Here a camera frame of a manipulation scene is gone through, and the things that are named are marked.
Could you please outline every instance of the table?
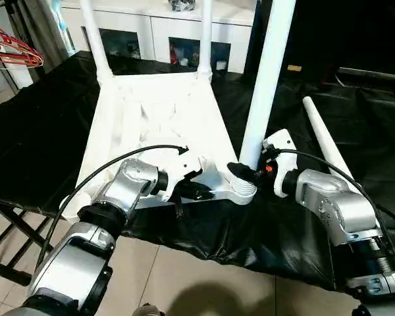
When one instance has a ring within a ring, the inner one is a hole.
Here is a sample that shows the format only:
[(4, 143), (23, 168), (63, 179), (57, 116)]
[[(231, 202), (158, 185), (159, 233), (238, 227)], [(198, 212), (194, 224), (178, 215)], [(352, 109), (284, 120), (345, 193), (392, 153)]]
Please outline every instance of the table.
[[(154, 61), (110, 57), (115, 74), (190, 71)], [(254, 81), (214, 75), (212, 87), (236, 153), (240, 152)], [(53, 217), (73, 189), (99, 86), (92, 55), (79, 52), (43, 80), (0, 106), (0, 203)], [(355, 179), (375, 202), (395, 213), (395, 95), (282, 80), (267, 134), (287, 128), (296, 147), (321, 155), (302, 105), (312, 96)], [(323, 170), (298, 159), (300, 168)], [(230, 201), (141, 209), (125, 236), (327, 290), (336, 287), (334, 260), (317, 217), (267, 185), (251, 204)], [(385, 217), (395, 243), (395, 223)]]

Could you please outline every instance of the cabinet door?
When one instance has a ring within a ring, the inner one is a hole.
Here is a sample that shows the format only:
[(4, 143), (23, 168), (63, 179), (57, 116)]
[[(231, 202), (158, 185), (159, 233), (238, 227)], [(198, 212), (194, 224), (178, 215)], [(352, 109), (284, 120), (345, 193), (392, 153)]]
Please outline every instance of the cabinet door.
[[(179, 40), (200, 40), (201, 23), (190, 20), (176, 20), (170, 18), (151, 18), (153, 44), (155, 48), (155, 60), (163, 63), (170, 63), (173, 46)], [(212, 23), (213, 47), (221, 47), (220, 43), (229, 44), (223, 49), (229, 51), (228, 71), (243, 73), (248, 53), (248, 46), (251, 34), (250, 26), (239, 26), (232, 24)]]
[[(106, 54), (155, 60), (150, 17), (103, 11), (94, 13)], [(90, 51), (82, 11), (62, 8), (61, 14), (75, 50)]]

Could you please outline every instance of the black metal frame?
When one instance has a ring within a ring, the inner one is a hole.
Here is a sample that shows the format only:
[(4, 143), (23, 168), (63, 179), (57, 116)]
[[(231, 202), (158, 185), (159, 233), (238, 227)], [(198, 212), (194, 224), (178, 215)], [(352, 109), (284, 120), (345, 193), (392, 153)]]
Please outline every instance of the black metal frame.
[[(40, 236), (41, 231), (47, 226), (50, 218), (46, 217), (34, 230), (27, 222), (24, 221), (23, 217), (27, 214), (27, 211), (23, 210), (19, 215), (13, 211), (13, 207), (0, 203), (0, 214), (4, 216), (10, 223), (10, 225), (0, 234), (0, 244), (9, 236), (9, 234), (15, 229), (19, 229), (23, 232), (28, 240), (22, 245), (22, 247), (16, 252), (13, 258), (4, 265), (0, 263), (0, 277), (6, 278), (12, 282), (27, 286), (31, 282), (32, 275), (24, 271), (18, 271), (14, 266), (19, 262), (20, 258), (26, 253), (29, 247), (35, 242), (40, 247), (43, 246), (44, 238)], [(53, 247), (49, 245), (48, 251), (51, 251)]]

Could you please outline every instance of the white pole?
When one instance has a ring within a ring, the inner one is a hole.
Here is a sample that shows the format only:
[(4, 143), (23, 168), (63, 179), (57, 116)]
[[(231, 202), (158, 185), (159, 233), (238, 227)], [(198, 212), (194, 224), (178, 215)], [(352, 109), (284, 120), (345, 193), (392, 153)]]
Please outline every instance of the white pole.
[(296, 0), (273, 0), (257, 72), (255, 90), (244, 132), (240, 162), (257, 168), (284, 58)]
[(97, 67), (97, 79), (100, 85), (113, 77), (110, 66), (108, 65), (107, 57), (105, 56), (103, 42), (99, 35), (98, 26), (93, 17), (93, 9), (90, 0), (80, 0), (82, 12), (86, 23), (86, 32), (88, 34), (89, 43)]
[(202, 0), (202, 35), (200, 39), (199, 66), (197, 75), (212, 78), (211, 41), (212, 41), (212, 7), (213, 0)]
[[(353, 178), (311, 97), (304, 97), (303, 104), (309, 117), (311, 127), (313, 128), (317, 141), (319, 142), (319, 146), (322, 149), (323, 157), (325, 157), (326, 161), (332, 163), (335, 167), (338, 167), (348, 176)], [(330, 173), (341, 177), (333, 170), (330, 170)]]

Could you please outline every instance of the silver robot arm segment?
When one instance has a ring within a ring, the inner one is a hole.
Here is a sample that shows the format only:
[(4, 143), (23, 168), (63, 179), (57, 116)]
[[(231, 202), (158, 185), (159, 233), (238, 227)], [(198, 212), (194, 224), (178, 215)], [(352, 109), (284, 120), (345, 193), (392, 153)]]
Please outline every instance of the silver robot arm segment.
[(163, 191), (169, 199), (178, 182), (200, 170), (199, 159), (189, 151), (179, 157), (167, 173), (138, 159), (124, 160), (92, 204), (79, 210), (80, 222), (38, 267), (23, 306), (6, 315), (94, 315), (113, 273), (108, 262), (116, 240), (140, 196)]
[[(263, 152), (272, 147), (295, 149), (286, 130), (264, 140), (263, 147)], [(344, 279), (339, 285), (364, 303), (354, 315), (395, 315), (395, 253), (384, 242), (373, 206), (340, 177), (299, 171), (296, 156), (276, 157), (275, 194), (282, 198), (294, 194), (297, 203), (319, 218), (334, 246), (335, 273)]]

